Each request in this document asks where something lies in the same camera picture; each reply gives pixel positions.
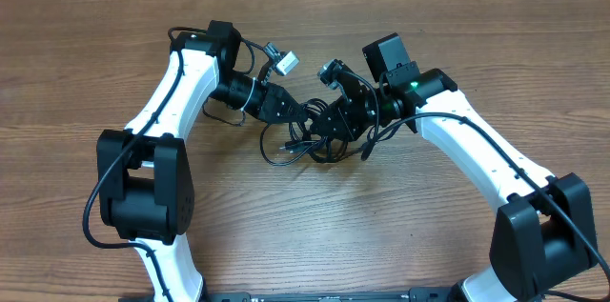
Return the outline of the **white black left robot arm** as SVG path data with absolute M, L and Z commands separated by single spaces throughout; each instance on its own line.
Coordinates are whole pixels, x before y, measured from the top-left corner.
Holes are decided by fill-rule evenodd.
M 203 275 L 186 236 L 194 210 L 186 142 L 209 99 L 268 125 L 301 122 L 306 114 L 269 80 L 298 64 L 291 51 L 246 40 L 230 22 L 204 29 L 169 29 L 167 70 L 146 106 L 123 130 L 103 131 L 96 144 L 98 181 L 86 203 L 82 228 L 97 248 L 90 216 L 99 206 L 115 228 L 116 248 L 140 255 L 153 284 L 152 301 L 206 301 Z

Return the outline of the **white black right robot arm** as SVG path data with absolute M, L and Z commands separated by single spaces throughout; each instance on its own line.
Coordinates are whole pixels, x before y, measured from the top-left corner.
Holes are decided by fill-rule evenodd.
M 540 301 L 559 285 L 603 267 L 587 185 L 528 159 L 485 122 L 457 83 L 439 69 L 421 71 L 396 34 L 364 47 L 370 79 L 334 59 L 320 81 L 340 97 L 312 133 L 360 141 L 360 155 L 402 127 L 443 151 L 476 186 L 495 216 L 490 265 L 428 301 Z

